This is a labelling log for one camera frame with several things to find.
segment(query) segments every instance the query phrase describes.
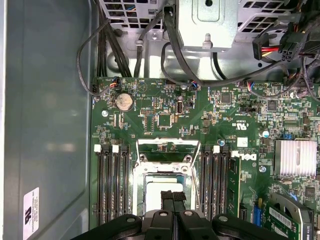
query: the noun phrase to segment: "black ram slot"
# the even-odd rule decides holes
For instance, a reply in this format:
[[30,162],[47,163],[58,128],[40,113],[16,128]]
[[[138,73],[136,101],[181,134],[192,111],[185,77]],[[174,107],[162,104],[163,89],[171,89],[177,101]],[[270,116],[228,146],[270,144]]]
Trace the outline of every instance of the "black ram slot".
[[228,189],[228,156],[225,152],[221,154],[219,161],[219,208],[217,214],[225,214],[227,211],[227,189]]
[[207,178],[207,157],[208,152],[201,151],[201,179],[200,179],[200,203],[204,215],[206,215],[206,178]]
[[121,156],[114,153],[114,218],[118,218],[120,214],[120,192],[121,192]]
[[123,159],[123,187],[122,187],[122,213],[128,214],[128,185],[129,185],[129,153],[122,153]]
[[98,175],[97,175],[97,224],[98,226],[105,223],[105,159],[103,153],[97,154],[98,158]]
[[218,190],[220,183],[218,181],[218,163],[219,163],[219,154],[212,154],[210,158],[210,172],[209,172],[209,214],[208,219],[211,221],[212,218],[217,215],[217,205],[218,205]]
[[113,163],[112,163],[112,153],[110,151],[105,152],[105,160],[106,160],[106,221],[111,221],[112,218],[112,195],[113,195]]

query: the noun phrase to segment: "chip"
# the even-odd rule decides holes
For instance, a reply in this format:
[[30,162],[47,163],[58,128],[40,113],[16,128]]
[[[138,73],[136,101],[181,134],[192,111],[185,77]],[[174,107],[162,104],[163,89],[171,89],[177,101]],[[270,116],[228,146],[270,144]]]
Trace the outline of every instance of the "chip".
[[160,114],[158,117],[158,127],[171,127],[171,115]]
[[261,143],[263,145],[270,145],[270,139],[269,138],[262,138]]
[[222,104],[230,104],[231,103],[231,95],[230,95],[230,93],[221,94],[221,103]]
[[208,127],[204,127],[203,130],[202,130],[202,132],[203,132],[204,134],[208,134],[208,133],[209,133],[209,128],[208,128]]
[[267,105],[268,111],[277,111],[278,101],[276,100],[269,100]]
[[309,186],[307,186],[307,187],[305,188],[305,196],[306,196],[307,198],[314,198],[314,197],[315,197],[315,194],[316,194],[316,190],[315,190],[314,187],[309,187]]
[[234,173],[237,173],[236,160],[233,159],[233,158],[230,158],[230,161],[229,161],[229,169],[230,169],[231,171],[233,171]]
[[210,126],[210,120],[209,119],[203,120],[203,126],[205,126],[205,127]]

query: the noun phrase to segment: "metal bracket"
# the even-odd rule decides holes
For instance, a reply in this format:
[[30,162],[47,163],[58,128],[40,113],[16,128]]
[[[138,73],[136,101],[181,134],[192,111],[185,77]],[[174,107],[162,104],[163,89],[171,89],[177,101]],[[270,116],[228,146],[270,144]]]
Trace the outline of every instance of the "metal bracket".
[[138,40],[135,40],[135,45],[137,46],[137,47],[142,47],[142,51],[144,50],[144,41],[143,40],[140,40],[140,39],[138,39]]

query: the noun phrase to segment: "capacitor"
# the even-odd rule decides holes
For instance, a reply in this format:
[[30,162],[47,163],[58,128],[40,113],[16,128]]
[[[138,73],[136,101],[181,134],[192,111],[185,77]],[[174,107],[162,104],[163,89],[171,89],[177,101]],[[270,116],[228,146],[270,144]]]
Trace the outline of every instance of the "capacitor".
[[268,138],[269,137],[269,131],[268,130],[261,130],[259,131],[260,138]]
[[226,141],[224,139],[219,138],[218,141],[216,141],[220,147],[223,147],[226,144]]
[[134,99],[128,93],[121,93],[116,97],[115,105],[120,111],[127,112],[133,107]]

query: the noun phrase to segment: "silver heatsink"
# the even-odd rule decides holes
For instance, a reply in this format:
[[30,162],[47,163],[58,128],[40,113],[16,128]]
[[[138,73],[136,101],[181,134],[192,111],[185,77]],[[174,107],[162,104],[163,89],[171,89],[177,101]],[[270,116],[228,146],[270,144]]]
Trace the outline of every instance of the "silver heatsink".
[[306,140],[275,141],[274,172],[281,176],[315,176],[317,142]]

